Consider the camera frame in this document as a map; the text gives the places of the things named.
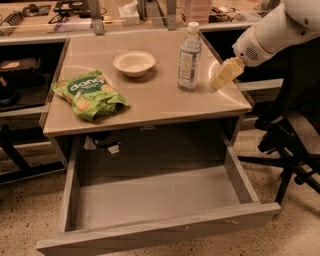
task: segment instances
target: bottle cap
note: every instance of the bottle cap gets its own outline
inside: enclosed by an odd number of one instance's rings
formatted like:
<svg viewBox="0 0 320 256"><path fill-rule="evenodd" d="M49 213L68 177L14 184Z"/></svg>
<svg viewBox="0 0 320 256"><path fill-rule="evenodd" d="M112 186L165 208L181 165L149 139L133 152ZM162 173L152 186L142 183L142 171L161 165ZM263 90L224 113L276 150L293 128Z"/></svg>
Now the bottle cap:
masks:
<svg viewBox="0 0 320 256"><path fill-rule="evenodd" d="M199 32L199 23L198 22L189 22L188 31L190 33L198 33Z"/></svg>

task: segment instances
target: bottle label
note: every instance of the bottle label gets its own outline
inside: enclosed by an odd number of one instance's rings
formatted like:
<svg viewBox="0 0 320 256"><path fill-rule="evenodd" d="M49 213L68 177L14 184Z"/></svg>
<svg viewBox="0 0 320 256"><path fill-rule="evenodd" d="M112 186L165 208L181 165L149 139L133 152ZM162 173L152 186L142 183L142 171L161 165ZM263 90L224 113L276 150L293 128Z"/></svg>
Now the bottle label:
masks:
<svg viewBox="0 0 320 256"><path fill-rule="evenodd" d="M179 66L179 84L185 87L193 87L193 81L196 76L197 63L200 58L200 52L180 51Z"/></svg>

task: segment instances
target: chair leg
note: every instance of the chair leg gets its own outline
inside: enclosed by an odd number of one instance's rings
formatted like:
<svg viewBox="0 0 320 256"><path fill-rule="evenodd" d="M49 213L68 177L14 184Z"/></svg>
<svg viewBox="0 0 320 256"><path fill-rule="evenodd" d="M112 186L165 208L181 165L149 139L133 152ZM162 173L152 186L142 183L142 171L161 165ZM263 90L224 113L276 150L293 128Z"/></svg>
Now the chair leg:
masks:
<svg viewBox="0 0 320 256"><path fill-rule="evenodd" d="M290 168L284 169L283 172L280 174L281 176L281 184L278 189L278 193L275 199L275 202L278 204L281 204L282 199L287 191L288 185L290 183L291 177L292 177L292 170Z"/></svg>

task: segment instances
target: table top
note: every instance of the table top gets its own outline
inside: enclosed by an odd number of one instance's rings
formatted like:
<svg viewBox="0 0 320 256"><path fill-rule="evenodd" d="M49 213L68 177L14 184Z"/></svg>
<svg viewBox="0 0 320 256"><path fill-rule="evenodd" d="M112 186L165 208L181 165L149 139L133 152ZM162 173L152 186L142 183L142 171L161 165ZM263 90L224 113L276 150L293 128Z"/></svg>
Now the table top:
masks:
<svg viewBox="0 0 320 256"><path fill-rule="evenodd" d="M198 87L194 92L177 86L179 46L185 29L70 38L59 80L100 70L130 107L90 122L75 115L70 103L54 95L44 134L48 137L124 129L129 127L239 116L251 105L233 82L214 91L209 80L220 64L203 44ZM128 50L151 53L155 66L140 78L129 78L113 67L113 59Z"/></svg>

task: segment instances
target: plastic water bottle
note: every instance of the plastic water bottle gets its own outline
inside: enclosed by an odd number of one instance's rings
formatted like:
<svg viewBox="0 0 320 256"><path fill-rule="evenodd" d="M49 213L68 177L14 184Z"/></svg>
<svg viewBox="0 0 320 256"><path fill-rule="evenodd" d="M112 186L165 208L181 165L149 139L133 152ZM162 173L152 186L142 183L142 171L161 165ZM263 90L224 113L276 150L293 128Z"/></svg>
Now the plastic water bottle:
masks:
<svg viewBox="0 0 320 256"><path fill-rule="evenodd" d="M193 91L198 82L198 71L202 42L199 37L199 23L188 24L188 34L180 46L178 86Z"/></svg>

